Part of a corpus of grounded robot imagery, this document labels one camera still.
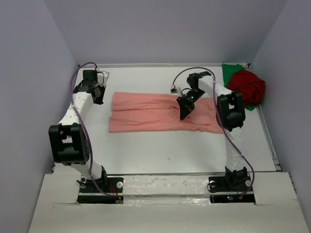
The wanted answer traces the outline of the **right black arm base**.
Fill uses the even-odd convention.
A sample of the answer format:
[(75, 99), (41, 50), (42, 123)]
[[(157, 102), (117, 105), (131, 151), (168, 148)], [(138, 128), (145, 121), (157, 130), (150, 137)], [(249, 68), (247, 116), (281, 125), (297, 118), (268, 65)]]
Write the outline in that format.
[(210, 193), (209, 200), (212, 204), (217, 203), (253, 203), (255, 195), (250, 188), (251, 179), (238, 182), (235, 186), (229, 186), (224, 176), (212, 176), (208, 178), (207, 191)]

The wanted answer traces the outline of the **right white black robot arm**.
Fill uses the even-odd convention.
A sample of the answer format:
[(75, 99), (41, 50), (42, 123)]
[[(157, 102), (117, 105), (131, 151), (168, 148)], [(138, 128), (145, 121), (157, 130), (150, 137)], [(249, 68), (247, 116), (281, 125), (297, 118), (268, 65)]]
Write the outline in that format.
[(212, 71), (192, 73), (187, 77), (190, 87), (186, 94), (177, 98), (180, 119), (184, 120), (195, 109), (195, 103), (204, 95), (213, 98), (216, 120), (225, 135), (226, 165), (223, 176), (209, 178), (207, 189), (210, 193), (245, 192), (251, 189), (248, 174), (249, 164), (241, 150), (241, 129), (245, 121), (245, 108), (242, 93), (231, 91), (216, 83)]

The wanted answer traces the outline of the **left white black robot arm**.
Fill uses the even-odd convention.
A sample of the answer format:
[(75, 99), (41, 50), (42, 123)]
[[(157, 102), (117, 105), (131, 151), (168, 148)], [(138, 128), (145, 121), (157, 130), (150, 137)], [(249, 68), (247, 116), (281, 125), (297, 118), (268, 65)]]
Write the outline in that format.
[(95, 68), (83, 70), (82, 75), (77, 86), (69, 85), (70, 105), (59, 123), (49, 127), (48, 134), (54, 161), (80, 172), (85, 179), (84, 187), (91, 185), (102, 192), (107, 188), (108, 178), (104, 167), (94, 161), (84, 120), (94, 104), (103, 104), (109, 74)]

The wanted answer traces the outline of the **pink t shirt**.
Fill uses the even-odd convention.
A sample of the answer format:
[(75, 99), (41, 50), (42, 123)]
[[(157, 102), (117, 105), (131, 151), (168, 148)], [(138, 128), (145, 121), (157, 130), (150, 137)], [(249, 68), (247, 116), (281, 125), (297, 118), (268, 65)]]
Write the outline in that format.
[(195, 109), (180, 120), (177, 96), (115, 92), (109, 119), (110, 133), (200, 131), (222, 134), (212, 98), (200, 98)]

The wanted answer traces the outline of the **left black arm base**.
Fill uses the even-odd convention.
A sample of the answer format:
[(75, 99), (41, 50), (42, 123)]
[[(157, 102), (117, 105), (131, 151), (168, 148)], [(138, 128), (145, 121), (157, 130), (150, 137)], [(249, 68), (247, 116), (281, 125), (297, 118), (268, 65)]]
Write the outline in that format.
[(123, 177), (108, 176), (107, 184), (82, 177), (76, 181), (79, 184), (77, 202), (80, 204), (123, 204)]

